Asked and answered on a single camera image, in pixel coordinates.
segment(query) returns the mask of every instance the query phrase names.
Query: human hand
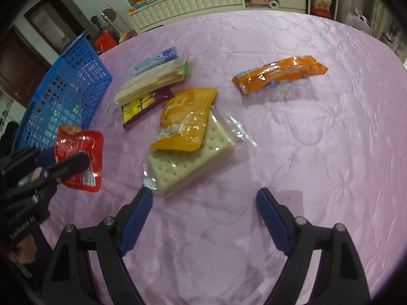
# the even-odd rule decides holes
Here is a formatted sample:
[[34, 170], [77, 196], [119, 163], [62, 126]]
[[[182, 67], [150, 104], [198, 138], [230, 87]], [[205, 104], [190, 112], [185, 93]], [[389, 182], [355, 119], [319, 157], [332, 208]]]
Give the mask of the human hand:
[[27, 235], [17, 244], [14, 251], [8, 253], [8, 257], [12, 262], [19, 262], [20, 264], [26, 265], [31, 264], [35, 261], [35, 254], [37, 253], [37, 247], [34, 242], [34, 237], [32, 235]]

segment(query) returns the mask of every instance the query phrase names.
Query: blue gripper pad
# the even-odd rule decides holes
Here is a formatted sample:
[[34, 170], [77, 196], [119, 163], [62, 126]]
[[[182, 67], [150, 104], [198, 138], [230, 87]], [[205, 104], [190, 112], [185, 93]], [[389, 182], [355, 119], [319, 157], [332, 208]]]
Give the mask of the blue gripper pad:
[[134, 248], [152, 207], [153, 193], [150, 189], [146, 189], [127, 223], [123, 227], [121, 244], [118, 248], [121, 256], [124, 256], [127, 251]]
[[288, 242], [288, 230], [263, 189], [257, 191], [256, 206], [276, 248], [284, 252], [286, 256], [289, 256], [292, 247]]

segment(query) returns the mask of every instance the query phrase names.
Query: red packet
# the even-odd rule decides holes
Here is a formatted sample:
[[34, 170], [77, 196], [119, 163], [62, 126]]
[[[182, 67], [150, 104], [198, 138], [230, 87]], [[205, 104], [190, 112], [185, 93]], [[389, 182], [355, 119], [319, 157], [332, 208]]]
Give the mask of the red packet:
[[100, 190], [102, 185], [103, 135], [100, 132], [63, 125], [58, 129], [55, 141], [55, 160], [60, 162], [84, 151], [90, 157], [89, 168], [63, 182], [69, 188], [89, 191]]

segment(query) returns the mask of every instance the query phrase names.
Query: round hole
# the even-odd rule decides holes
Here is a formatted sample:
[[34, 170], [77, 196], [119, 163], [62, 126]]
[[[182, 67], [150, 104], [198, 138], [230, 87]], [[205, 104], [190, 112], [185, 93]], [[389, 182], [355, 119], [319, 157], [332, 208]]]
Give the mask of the round hole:
[[110, 19], [111, 22], [114, 22], [116, 19], [116, 12], [113, 9], [106, 8], [103, 10], [103, 13], [107, 16], [108, 19]]

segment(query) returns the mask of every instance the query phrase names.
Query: red container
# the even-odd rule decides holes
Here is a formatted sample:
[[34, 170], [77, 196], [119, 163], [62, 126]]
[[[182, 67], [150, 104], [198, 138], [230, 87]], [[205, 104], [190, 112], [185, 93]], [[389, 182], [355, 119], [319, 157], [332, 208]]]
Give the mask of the red container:
[[117, 45], [118, 43], [107, 30], [104, 30], [103, 34], [95, 40], [95, 46], [99, 48], [101, 53], [107, 52], [109, 49], [112, 49]]

